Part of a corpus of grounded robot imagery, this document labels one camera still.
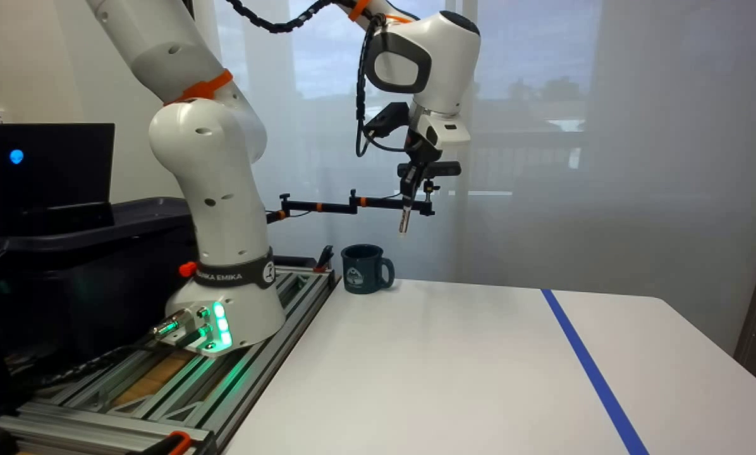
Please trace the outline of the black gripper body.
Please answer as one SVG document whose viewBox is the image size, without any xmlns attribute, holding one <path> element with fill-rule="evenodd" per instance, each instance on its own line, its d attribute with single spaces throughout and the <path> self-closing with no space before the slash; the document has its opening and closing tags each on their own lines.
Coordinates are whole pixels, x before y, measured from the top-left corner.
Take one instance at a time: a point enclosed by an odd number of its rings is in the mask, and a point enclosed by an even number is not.
<svg viewBox="0 0 756 455">
<path fill-rule="evenodd" d="M 434 150 L 417 132 L 406 132 L 405 154 L 406 154 L 406 162 L 401 162 L 396 167 L 400 180 L 409 180 L 409 178 L 431 180 L 431 178 L 458 178 L 460 174 L 460 164 L 458 162 L 444 162 L 442 151 Z"/>
</svg>

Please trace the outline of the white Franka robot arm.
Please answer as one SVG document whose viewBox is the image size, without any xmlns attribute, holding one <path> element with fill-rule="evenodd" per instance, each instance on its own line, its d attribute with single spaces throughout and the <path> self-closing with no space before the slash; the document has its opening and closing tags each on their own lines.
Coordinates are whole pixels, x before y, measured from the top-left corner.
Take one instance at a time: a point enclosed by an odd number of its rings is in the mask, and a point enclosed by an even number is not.
<svg viewBox="0 0 756 455">
<path fill-rule="evenodd" d="M 434 162 L 467 140 L 460 103 L 477 64 L 481 31 L 453 11 L 417 18 L 388 0 L 316 3 L 342 7 L 363 27 L 363 76 L 409 98 L 388 113 L 406 127 L 400 207 L 412 210 Z M 253 180 L 253 162 L 266 151 L 262 122 L 199 37 L 182 0 L 86 6 L 134 78 L 162 102 L 149 122 L 149 145 L 180 183 L 194 226 L 194 271 L 167 301 L 153 337 L 201 356 L 271 339 L 285 310 Z"/>
</svg>

